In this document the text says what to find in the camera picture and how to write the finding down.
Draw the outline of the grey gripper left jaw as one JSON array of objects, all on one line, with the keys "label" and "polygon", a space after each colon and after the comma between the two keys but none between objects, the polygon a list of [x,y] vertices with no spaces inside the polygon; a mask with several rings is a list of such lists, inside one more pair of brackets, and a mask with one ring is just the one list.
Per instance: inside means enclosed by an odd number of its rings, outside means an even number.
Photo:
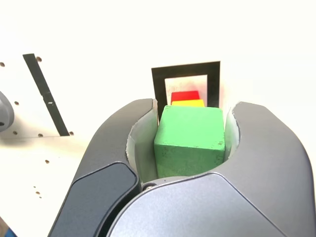
[{"label": "grey gripper left jaw", "polygon": [[122,208],[141,193],[126,154],[135,125],[157,121],[157,101],[139,99],[119,109],[96,131],[49,232],[51,237],[105,237]]}]

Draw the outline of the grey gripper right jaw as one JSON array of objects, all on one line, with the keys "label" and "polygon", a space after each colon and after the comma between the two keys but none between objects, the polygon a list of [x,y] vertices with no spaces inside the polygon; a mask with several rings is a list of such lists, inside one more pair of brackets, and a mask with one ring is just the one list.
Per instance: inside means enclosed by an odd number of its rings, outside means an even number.
[{"label": "grey gripper right jaw", "polygon": [[228,159],[155,186],[117,216],[111,237],[311,237],[313,172],[295,133],[266,107],[228,114]]}]

